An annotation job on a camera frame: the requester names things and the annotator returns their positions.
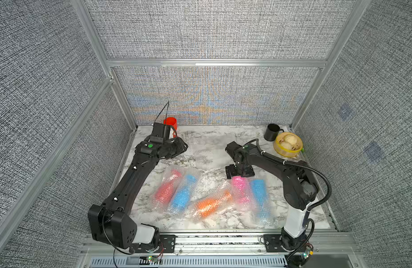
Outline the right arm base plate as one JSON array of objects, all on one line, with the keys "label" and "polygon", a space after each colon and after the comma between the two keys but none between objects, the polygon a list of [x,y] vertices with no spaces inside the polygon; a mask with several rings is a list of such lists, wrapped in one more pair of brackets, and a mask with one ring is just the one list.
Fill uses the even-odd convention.
[{"label": "right arm base plate", "polygon": [[292,252],[299,251],[300,246],[306,242],[307,235],[293,238],[288,234],[264,234],[263,241],[267,252]]}]

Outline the pink plastic wine glass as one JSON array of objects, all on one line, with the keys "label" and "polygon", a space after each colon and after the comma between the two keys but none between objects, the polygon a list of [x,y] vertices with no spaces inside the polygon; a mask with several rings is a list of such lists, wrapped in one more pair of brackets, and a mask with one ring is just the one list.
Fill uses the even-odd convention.
[{"label": "pink plastic wine glass", "polygon": [[236,204],[242,207],[251,206],[253,204],[253,195],[249,180],[241,176],[235,176],[230,183]]}]

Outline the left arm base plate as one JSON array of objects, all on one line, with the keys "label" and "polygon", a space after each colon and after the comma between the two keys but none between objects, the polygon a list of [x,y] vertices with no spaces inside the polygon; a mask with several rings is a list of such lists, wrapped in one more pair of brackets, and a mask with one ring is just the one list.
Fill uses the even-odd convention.
[{"label": "left arm base plate", "polygon": [[151,243],[133,243],[130,253],[174,253],[176,236],[174,234],[160,234],[153,238]]}]

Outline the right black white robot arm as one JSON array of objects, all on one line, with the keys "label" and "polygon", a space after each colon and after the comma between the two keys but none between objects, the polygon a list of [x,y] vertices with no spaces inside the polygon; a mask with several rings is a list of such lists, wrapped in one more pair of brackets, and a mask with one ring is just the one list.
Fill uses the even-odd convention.
[{"label": "right black white robot arm", "polygon": [[226,166],[228,179],[235,176],[252,178],[256,166],[282,181],[284,199],[289,209],[281,230],[280,245],[287,252],[302,246],[307,241],[307,222],[319,191],[312,170],[304,162],[298,164],[281,159],[253,143],[242,146],[231,142],[225,151],[234,162]]}]

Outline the red plastic wine glass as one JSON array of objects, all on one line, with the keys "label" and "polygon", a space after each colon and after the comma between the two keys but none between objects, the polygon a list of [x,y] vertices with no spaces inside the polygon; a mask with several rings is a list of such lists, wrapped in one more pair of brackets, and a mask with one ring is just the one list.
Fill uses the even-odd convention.
[{"label": "red plastic wine glass", "polygon": [[178,122],[177,122],[177,119],[176,119],[176,118],[174,118],[174,117],[168,117],[168,118],[164,119],[163,123],[164,123],[165,125],[169,125],[169,126],[170,126],[170,129],[171,129],[170,132],[171,132],[173,138],[175,138],[175,137],[178,136],[178,133],[177,133]]}]

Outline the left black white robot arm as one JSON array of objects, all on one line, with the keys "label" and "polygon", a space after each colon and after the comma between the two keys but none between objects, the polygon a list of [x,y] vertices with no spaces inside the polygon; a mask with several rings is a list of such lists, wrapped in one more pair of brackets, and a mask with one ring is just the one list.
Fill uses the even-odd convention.
[{"label": "left black white robot arm", "polygon": [[132,162],[123,178],[100,205],[93,204],[88,211],[92,238],[115,248],[129,249],[143,244],[156,249],[160,231],[148,224],[137,224],[131,217],[132,207],[143,183],[161,159],[172,159],[188,149],[182,138],[160,141],[148,137],[135,149]]}]

